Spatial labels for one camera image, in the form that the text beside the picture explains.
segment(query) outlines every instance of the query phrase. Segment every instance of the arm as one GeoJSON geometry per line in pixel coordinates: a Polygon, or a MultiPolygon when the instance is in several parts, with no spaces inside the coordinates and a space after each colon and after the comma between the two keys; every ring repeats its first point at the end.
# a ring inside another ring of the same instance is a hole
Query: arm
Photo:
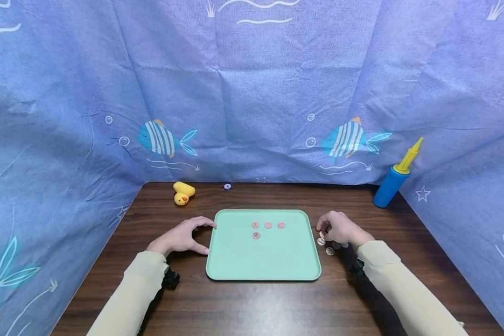
{"type": "Polygon", "coordinates": [[[364,273],[390,302],[409,336],[467,336],[465,330],[401,259],[384,243],[358,248],[364,273]]]}
{"type": "Polygon", "coordinates": [[[325,240],[351,243],[364,262],[364,273],[393,306],[409,336],[468,336],[461,325],[401,259],[342,212],[331,211],[316,226],[325,240]]]}
{"type": "Polygon", "coordinates": [[[167,267],[166,258],[157,252],[136,255],[87,336],[136,335],[149,303],[161,289],[167,267]]]}
{"type": "Polygon", "coordinates": [[[136,255],[87,336],[135,336],[149,304],[161,289],[164,272],[168,267],[168,254],[187,250],[199,254],[209,253],[207,247],[192,238],[192,232],[198,226],[217,225],[205,217],[185,220],[150,243],[146,251],[136,255]]]}

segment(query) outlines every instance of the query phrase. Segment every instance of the right hand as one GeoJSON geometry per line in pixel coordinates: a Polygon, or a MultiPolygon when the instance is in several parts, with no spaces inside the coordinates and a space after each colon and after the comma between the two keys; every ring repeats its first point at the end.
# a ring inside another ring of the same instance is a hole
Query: right hand
{"type": "Polygon", "coordinates": [[[371,240],[373,236],[350,220],[345,213],[329,211],[319,218],[315,229],[326,232],[326,241],[337,241],[340,244],[351,243],[355,249],[371,240]]]}

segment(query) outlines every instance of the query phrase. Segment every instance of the green tray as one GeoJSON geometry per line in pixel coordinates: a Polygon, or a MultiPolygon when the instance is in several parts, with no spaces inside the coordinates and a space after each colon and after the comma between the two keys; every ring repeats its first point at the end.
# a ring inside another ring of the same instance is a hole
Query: green tray
{"type": "Polygon", "coordinates": [[[213,280],[312,281],[321,264],[308,215],[301,210],[220,210],[205,270],[213,280]],[[258,222],[257,229],[252,227],[258,222]],[[266,222],[273,224],[267,229],[266,222]],[[284,229],[278,223],[285,224],[284,229]],[[255,239],[253,234],[259,232],[255,239]]]}

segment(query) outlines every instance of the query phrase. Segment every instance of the hand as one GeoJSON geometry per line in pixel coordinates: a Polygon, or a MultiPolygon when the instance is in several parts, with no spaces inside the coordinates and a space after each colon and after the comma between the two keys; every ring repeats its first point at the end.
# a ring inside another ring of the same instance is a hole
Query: hand
{"type": "Polygon", "coordinates": [[[373,236],[362,230],[343,212],[330,211],[319,218],[317,231],[325,231],[326,241],[337,241],[340,244],[351,243],[355,249],[361,247],[370,240],[375,240],[373,236]]]}
{"type": "Polygon", "coordinates": [[[192,231],[196,231],[198,226],[216,227],[217,224],[203,216],[187,219],[152,241],[146,251],[157,252],[164,255],[164,257],[168,257],[168,254],[173,251],[182,252],[187,250],[199,254],[208,254],[209,248],[197,243],[192,238],[192,231]]]}

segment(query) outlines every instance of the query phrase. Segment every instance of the yellow pump nozzle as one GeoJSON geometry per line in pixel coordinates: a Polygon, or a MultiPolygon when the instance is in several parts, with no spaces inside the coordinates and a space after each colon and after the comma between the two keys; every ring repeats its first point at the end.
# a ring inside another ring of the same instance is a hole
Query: yellow pump nozzle
{"type": "Polygon", "coordinates": [[[418,152],[420,151],[420,145],[422,144],[423,137],[419,138],[417,143],[414,144],[407,153],[405,154],[405,157],[403,160],[401,160],[400,163],[397,165],[394,165],[394,170],[396,170],[400,174],[409,174],[411,170],[409,170],[409,165],[411,162],[413,162],[414,158],[418,155],[418,152]]]}

